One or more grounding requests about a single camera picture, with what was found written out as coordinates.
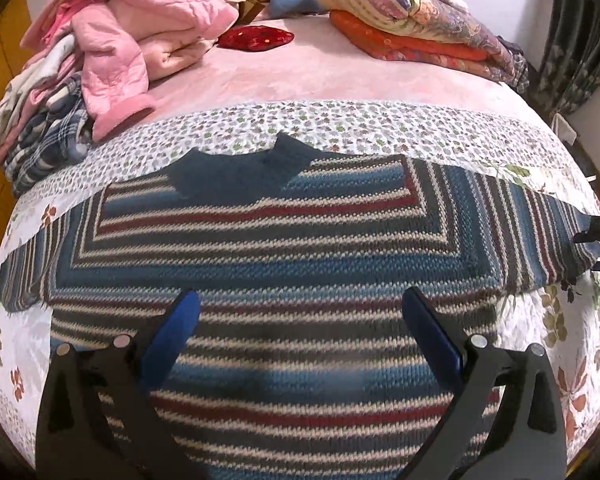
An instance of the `curtain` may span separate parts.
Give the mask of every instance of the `curtain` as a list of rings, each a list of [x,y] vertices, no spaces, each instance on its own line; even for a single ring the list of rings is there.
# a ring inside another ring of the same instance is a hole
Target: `curtain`
[[[551,119],[571,114],[600,85],[600,12],[592,0],[554,0],[533,98]]]

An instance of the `pile of clothes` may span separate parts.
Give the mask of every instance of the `pile of clothes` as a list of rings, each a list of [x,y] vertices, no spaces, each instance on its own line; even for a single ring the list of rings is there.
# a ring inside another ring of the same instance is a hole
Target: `pile of clothes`
[[[0,101],[0,167],[18,197],[155,109],[149,82],[200,58],[243,0],[51,0],[36,54]]]
[[[462,0],[318,0],[355,46],[377,59],[419,61],[504,82],[522,93],[528,67]]]

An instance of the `blue gripper pad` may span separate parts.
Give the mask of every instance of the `blue gripper pad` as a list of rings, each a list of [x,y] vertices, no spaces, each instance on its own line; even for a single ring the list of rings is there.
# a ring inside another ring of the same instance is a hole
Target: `blue gripper pad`
[[[413,288],[402,295],[402,318],[440,387],[453,394],[462,391],[462,356],[437,322],[425,298]]]
[[[176,301],[178,304],[140,358],[138,381],[146,392],[162,386],[198,324],[200,299],[196,292],[188,290]]]

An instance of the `metal screw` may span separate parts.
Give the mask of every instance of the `metal screw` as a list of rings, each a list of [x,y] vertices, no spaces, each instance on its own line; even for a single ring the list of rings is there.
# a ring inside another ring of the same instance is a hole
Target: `metal screw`
[[[71,347],[67,343],[62,343],[58,348],[56,348],[56,353],[58,355],[67,355],[71,350]]]
[[[131,343],[131,338],[127,334],[117,335],[113,340],[113,346],[116,348],[124,348]]]
[[[542,346],[540,343],[531,343],[530,348],[531,351],[538,357],[542,357],[544,355],[544,346]]]
[[[485,336],[483,336],[482,334],[474,334],[471,336],[471,344],[474,345],[476,348],[485,348],[485,346],[487,346],[487,338],[485,338]]]

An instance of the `floral blanket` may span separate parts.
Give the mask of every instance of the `floral blanket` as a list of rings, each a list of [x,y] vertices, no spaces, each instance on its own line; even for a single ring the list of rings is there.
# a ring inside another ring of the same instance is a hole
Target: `floral blanket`
[[[419,60],[427,63],[448,66],[456,70],[463,70],[490,79],[495,82],[509,83],[516,77],[516,67],[512,55],[500,43],[489,29],[476,20],[465,10],[453,7],[445,0],[318,0],[329,10],[344,10],[371,28],[393,34],[395,36],[409,36],[421,40],[430,40],[439,43],[459,43],[479,49],[487,53],[483,62],[471,62],[468,68],[459,62],[461,59],[444,56],[423,56],[413,59],[402,49],[390,49],[394,54],[387,54],[380,59],[389,60]],[[351,33],[338,27],[356,46],[367,53],[351,39]],[[404,57],[397,54],[402,51]]]
[[[278,132],[321,150],[404,153],[461,166],[600,214],[586,179],[548,128],[395,101],[247,104],[137,126],[90,152],[84,163],[37,184],[16,204],[0,263],[42,226],[111,182],[158,170],[194,147],[229,155],[270,148]],[[31,464],[50,324],[44,304],[16,314],[0,304],[0,423]],[[497,332],[505,348],[525,349],[531,342],[547,347],[573,459],[600,423],[600,274],[505,298],[498,305]]]

